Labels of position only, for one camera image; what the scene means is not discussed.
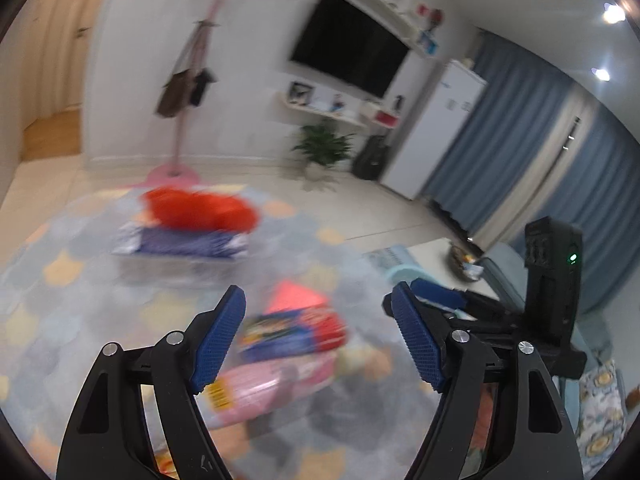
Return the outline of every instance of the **wall decoration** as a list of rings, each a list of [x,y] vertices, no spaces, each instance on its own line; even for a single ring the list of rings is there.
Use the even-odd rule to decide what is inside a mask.
[[[427,29],[427,31],[429,33],[432,33],[436,29],[436,27],[442,25],[443,21],[444,12],[442,12],[440,9],[433,9],[429,15],[429,28]]]
[[[330,112],[334,114],[339,114],[342,112],[344,108],[344,100],[342,99],[342,94],[334,95],[334,102],[331,104]]]
[[[403,104],[404,104],[404,96],[397,95],[396,98],[394,99],[394,105],[392,107],[395,114],[397,115],[400,114],[400,112],[402,111]]]
[[[418,38],[415,40],[418,47],[429,56],[433,56],[438,49],[438,44],[433,39],[433,36],[427,30],[421,30],[418,33]]]
[[[293,105],[308,106],[313,94],[314,88],[311,85],[301,83],[300,81],[294,81],[289,87],[287,101]]]
[[[418,18],[426,18],[429,15],[429,7],[422,2],[417,2],[412,7],[411,12]]]

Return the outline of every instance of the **yellow label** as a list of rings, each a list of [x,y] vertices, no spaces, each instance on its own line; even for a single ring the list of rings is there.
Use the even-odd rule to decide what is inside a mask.
[[[213,381],[204,391],[214,410],[228,410],[233,406],[233,400],[228,394],[228,388],[223,378]]]
[[[248,333],[248,334],[244,334],[242,336],[242,339],[240,340],[240,344],[242,346],[252,345],[254,343],[257,343],[261,339],[262,339],[262,335],[261,334]]]

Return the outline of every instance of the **doorway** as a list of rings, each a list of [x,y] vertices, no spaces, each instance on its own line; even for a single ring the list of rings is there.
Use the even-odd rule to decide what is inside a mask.
[[[24,37],[22,160],[81,153],[89,47],[103,0],[34,0]]]

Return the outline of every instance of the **metal screw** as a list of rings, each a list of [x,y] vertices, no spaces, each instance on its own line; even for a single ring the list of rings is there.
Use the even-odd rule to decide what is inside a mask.
[[[454,330],[451,332],[451,337],[453,341],[457,341],[459,343],[467,343],[469,341],[469,334],[464,330]]]
[[[182,342],[182,340],[184,339],[184,334],[182,332],[171,332],[167,337],[166,337],[166,341],[170,344],[170,345],[177,345],[180,344]]]
[[[104,355],[113,355],[118,351],[118,345],[116,343],[107,343],[102,347],[102,353]]]
[[[518,348],[523,354],[533,354],[533,345],[529,341],[520,341]]]

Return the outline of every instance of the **picture frame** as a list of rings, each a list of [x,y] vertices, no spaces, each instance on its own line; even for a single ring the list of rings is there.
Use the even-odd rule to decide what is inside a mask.
[[[292,81],[287,92],[287,102],[297,106],[309,106],[314,87],[301,81]]]

